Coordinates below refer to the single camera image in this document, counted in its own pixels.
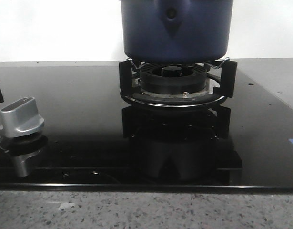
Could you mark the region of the dark blue cooking pot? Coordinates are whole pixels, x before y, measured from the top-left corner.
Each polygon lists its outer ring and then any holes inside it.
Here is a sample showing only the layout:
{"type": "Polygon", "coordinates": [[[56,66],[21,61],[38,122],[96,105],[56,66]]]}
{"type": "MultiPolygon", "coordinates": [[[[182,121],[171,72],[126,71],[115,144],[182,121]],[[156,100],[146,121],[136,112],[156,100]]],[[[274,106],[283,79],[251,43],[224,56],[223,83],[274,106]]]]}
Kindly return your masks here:
{"type": "Polygon", "coordinates": [[[150,63],[199,63],[227,53],[232,0],[122,0],[124,52],[150,63]]]}

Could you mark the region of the black burner pot support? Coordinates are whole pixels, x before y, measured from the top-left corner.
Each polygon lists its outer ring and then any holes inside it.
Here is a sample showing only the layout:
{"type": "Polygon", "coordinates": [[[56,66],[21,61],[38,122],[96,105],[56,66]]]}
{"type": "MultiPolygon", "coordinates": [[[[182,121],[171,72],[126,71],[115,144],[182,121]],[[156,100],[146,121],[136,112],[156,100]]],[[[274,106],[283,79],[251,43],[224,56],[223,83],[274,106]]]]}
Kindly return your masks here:
{"type": "Polygon", "coordinates": [[[233,97],[236,61],[203,64],[119,63],[120,95],[130,105],[150,110],[211,108],[233,97]]]}

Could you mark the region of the black glass gas stove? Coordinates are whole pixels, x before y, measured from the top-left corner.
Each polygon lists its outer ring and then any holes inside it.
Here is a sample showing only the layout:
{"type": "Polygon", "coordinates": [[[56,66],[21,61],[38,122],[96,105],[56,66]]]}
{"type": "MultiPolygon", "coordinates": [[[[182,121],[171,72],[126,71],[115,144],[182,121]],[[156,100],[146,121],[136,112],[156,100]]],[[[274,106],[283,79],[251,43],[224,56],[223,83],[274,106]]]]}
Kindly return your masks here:
{"type": "Polygon", "coordinates": [[[0,109],[44,118],[16,138],[0,118],[0,189],[293,192],[293,109],[242,70],[222,105],[174,112],[126,104],[118,65],[0,62],[0,109]]]}

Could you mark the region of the silver stove knob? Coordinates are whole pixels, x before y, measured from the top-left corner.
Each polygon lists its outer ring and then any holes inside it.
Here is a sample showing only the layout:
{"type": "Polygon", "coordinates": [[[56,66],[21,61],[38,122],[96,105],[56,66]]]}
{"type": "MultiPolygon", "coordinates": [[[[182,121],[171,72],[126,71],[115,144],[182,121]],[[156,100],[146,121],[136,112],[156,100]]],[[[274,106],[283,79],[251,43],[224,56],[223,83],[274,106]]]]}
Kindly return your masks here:
{"type": "Polygon", "coordinates": [[[0,109],[3,135],[16,138],[40,132],[44,118],[39,114],[34,97],[21,98],[0,109]]]}

